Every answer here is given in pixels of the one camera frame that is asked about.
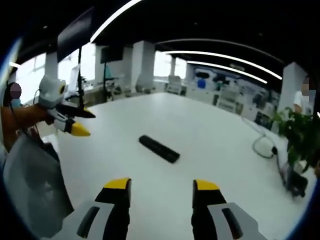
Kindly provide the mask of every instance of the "black ceiling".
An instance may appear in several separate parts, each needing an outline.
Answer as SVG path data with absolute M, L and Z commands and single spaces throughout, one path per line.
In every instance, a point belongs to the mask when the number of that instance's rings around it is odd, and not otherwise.
M 11 29 L 21 30 L 19 26 L 26 26 L 27 19 L 33 20 L 25 28 L 19 61 L 24 62 L 38 52 L 54 51 L 58 34 L 93 5 L 96 6 L 94 22 L 101 24 L 126 2 L 128 0 L 60 4 L 49 1 L 46 6 L 29 4 L 33 7 L 30 11 L 26 10 L 24 3 L 22 8 L 25 11 L 20 10 L 23 14 L 17 14 L 15 25 L 11 26 Z M 280 4 L 275 1 L 143 0 L 113 21 L 95 42 L 102 45 L 127 45 L 140 40 L 165 42 L 158 44 L 157 48 L 225 54 L 256 63 L 279 75 L 283 66 L 294 61 L 310 72 L 316 69 L 320 60 L 317 9 L 316 3 L 306 1 Z M 194 38 L 233 42 L 251 49 L 221 41 L 166 42 Z M 225 66 L 230 64 L 219 57 L 182 57 Z M 257 71 L 250 66 L 244 67 L 252 74 Z M 257 74 L 271 82 L 278 80 L 261 71 Z

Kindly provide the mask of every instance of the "window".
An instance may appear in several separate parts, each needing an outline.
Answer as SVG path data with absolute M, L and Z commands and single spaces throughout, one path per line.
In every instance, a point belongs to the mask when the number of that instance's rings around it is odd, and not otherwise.
M 179 76 L 181 79 L 185 79 L 186 73 L 187 73 L 187 61 L 181 58 L 176 58 L 174 75 Z
M 156 77 L 168 77 L 171 71 L 171 61 L 171 55 L 156 51 L 153 75 Z
M 25 104 L 35 97 L 42 77 L 45 74 L 46 54 L 36 56 L 23 64 L 16 71 L 16 83 L 21 86 L 21 103 Z
M 75 50 L 58 64 L 58 78 L 69 84 L 71 70 L 78 65 L 79 49 Z M 88 43 L 82 46 L 80 73 L 88 81 L 95 79 L 96 46 Z

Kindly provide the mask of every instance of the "black remote control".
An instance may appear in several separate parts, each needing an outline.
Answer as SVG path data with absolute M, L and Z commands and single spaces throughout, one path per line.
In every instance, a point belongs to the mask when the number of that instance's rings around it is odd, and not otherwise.
M 169 163 L 174 164 L 180 157 L 180 154 L 171 150 L 170 148 L 162 145 L 161 143 L 153 140 L 147 135 L 139 137 L 139 142 L 150 149 L 155 154 L 159 155 L 163 159 L 167 160 Z

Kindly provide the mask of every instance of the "white table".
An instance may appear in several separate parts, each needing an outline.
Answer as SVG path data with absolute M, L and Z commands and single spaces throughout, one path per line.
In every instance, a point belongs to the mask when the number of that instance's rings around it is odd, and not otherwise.
M 157 93 L 90 108 L 81 119 L 90 137 L 59 134 L 61 169 L 74 208 L 94 200 L 112 179 L 130 177 L 128 240 L 193 240 L 193 180 L 220 186 L 259 224 L 269 240 L 283 240 L 304 213 L 316 184 L 309 170 L 305 198 L 293 200 L 282 186 L 275 159 L 256 155 L 259 136 L 238 115 L 185 97 Z M 138 142 L 149 135 L 181 154 L 170 164 Z M 270 135 L 281 145 L 278 137 Z M 267 142 L 258 146 L 270 150 Z

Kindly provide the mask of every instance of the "desk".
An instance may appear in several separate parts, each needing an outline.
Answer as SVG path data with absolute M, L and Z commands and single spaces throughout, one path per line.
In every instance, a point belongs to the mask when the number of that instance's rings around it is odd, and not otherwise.
M 282 186 L 276 160 L 252 151 L 258 133 L 240 116 L 217 107 L 155 93 L 90 110 L 96 118 L 79 119 L 90 137 L 58 135 L 65 186 L 76 208 L 94 200 L 108 181 L 132 178 L 127 240 L 193 240 L 194 179 L 217 183 L 228 202 L 257 220 L 266 238 L 284 240 L 315 188 L 310 169 L 305 173 L 309 179 L 305 198 L 293 201 Z M 280 148 L 279 138 L 268 133 Z M 138 138 L 144 134 L 180 153 L 176 164 L 142 146 Z

